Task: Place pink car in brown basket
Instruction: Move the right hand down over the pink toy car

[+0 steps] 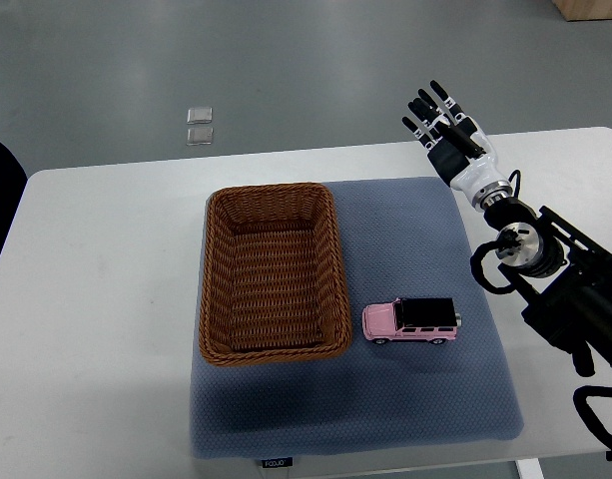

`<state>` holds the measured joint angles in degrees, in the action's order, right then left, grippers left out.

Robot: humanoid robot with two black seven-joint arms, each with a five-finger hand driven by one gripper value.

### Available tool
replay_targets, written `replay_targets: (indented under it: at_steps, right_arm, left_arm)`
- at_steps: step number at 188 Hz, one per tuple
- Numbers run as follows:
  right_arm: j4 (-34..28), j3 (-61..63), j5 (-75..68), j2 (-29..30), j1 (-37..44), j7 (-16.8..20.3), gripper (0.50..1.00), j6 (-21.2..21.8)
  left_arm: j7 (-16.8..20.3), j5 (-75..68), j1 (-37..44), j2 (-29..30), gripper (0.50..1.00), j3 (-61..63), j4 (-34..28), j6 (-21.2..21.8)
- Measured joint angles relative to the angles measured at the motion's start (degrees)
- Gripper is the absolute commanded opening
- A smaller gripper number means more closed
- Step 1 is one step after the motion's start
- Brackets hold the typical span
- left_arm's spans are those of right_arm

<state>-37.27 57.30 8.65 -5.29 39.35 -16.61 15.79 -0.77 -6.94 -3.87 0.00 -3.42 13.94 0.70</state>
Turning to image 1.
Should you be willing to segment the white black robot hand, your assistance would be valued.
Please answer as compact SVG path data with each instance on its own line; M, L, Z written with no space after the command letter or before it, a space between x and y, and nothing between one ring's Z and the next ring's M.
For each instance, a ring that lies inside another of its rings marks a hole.
M498 171L498 156L487 135L437 81L418 90L408 110L401 121L424 147L438 176L476 210L514 194Z

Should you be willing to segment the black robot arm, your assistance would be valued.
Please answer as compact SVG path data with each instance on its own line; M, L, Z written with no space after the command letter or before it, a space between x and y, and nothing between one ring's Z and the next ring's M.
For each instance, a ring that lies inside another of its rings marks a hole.
M492 294L518 292L524 322L591 377L595 354L612 368L612 253L551 209L522 202L520 179L514 171L475 201L498 235L476 249L471 273Z

